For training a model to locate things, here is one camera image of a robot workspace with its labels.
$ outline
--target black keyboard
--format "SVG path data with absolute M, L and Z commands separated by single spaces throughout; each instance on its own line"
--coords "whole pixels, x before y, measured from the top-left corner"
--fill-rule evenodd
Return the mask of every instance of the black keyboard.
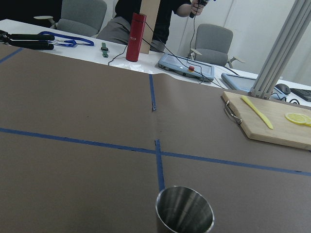
M 291 88 L 291 92 L 305 101 L 311 102 L 311 90 Z

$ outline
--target wooden plank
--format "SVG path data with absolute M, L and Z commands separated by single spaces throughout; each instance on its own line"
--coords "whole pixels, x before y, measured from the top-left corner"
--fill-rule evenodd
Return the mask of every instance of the wooden plank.
M 152 31 L 155 28 L 157 12 L 159 9 L 160 0 L 142 0 L 140 13 L 147 16 L 147 23 L 152 28 Z M 153 32 L 151 31 L 147 25 L 145 25 L 143 39 L 146 40 L 149 44 L 151 44 Z M 150 45 L 145 41 L 141 42 L 140 52 L 149 54 Z
M 223 98 L 229 100 L 229 107 L 243 120 L 241 127 L 250 139 L 265 141 L 290 147 L 311 150 L 311 127 L 297 125 L 285 118 L 286 113 L 302 113 L 311 117 L 311 111 L 292 106 L 249 97 L 253 104 L 271 121 L 274 129 L 269 129 L 261 118 L 241 99 L 240 94 L 224 92 Z

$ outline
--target black shirt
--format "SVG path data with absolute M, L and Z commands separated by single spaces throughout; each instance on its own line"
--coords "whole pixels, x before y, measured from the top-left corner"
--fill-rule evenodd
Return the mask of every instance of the black shirt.
M 155 22 L 153 39 L 166 43 L 169 37 L 172 11 L 176 14 L 177 9 L 183 4 L 191 4 L 190 0 L 161 0 Z M 132 22 L 133 12 L 140 12 L 141 0 L 119 0 L 116 5 L 116 17 L 123 17 L 129 23 Z

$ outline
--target wooden post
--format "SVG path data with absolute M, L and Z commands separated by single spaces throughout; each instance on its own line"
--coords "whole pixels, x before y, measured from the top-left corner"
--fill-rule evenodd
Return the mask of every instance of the wooden post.
M 155 29 L 156 16 L 159 10 L 160 0 L 141 0 L 140 13 L 147 16 L 147 23 L 152 28 L 152 31 Z M 151 44 L 153 32 L 150 28 L 145 25 L 143 39 L 145 39 L 149 44 Z M 149 54 L 150 45 L 147 44 L 144 40 L 141 42 L 140 51 L 145 54 Z

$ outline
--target white wall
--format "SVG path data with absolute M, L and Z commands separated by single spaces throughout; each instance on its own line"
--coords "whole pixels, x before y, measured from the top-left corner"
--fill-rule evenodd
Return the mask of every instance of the white wall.
M 104 24 L 112 18 L 113 1 Z M 196 29 L 201 23 L 212 23 L 233 31 L 229 57 L 236 55 L 246 61 L 235 61 L 234 68 L 259 73 L 280 32 L 294 0 L 211 0 L 203 13 L 191 19 L 172 15 L 167 48 L 175 55 L 187 56 L 194 48 Z M 285 80 L 311 85 L 311 26 L 309 26 L 288 62 L 282 77 Z

